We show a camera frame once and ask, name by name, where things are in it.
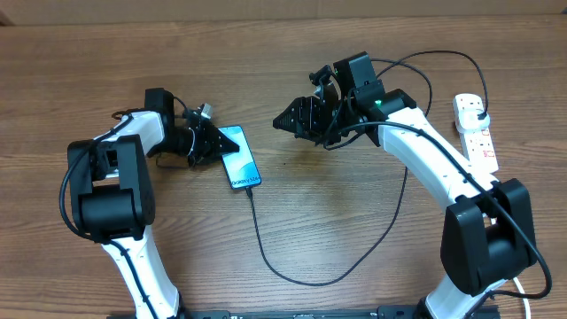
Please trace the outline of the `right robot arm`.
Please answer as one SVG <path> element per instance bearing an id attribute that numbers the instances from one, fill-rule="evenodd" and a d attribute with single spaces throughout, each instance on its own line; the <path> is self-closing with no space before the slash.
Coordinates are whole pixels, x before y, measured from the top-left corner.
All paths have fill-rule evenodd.
<path id="1" fill-rule="evenodd" d="M 298 97 L 277 129 L 327 149 L 359 136 L 400 160 L 445 212 L 438 287 L 410 309 L 414 318 L 487 318 L 487 300 L 540 259 L 529 191 L 498 180 L 460 154 L 401 89 L 386 90 L 366 52 L 311 73 L 315 93 Z"/>

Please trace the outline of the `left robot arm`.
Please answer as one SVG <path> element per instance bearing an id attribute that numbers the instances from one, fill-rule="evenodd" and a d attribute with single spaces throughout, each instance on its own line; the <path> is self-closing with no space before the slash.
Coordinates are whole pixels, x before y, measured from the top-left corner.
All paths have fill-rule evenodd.
<path id="1" fill-rule="evenodd" d="M 178 100 L 166 89 L 147 89 L 144 107 L 114 113 L 116 126 L 67 147 L 60 213 L 75 235 L 110 255 L 134 301 L 135 318 L 190 317 L 152 234 L 156 203 L 146 160 L 170 153 L 195 166 L 239 150 L 205 106 L 176 113 Z"/>

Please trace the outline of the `blue Samsung Galaxy smartphone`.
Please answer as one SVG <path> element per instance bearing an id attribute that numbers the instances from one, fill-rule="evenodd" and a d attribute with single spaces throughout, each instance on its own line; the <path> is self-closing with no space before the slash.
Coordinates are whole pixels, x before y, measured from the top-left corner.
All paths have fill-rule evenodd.
<path id="1" fill-rule="evenodd" d="M 230 187 L 237 190 L 260 185 L 260 171 L 256 166 L 243 129 L 240 126 L 231 126 L 220 128 L 220 131 L 239 146 L 238 152 L 222 156 Z"/>

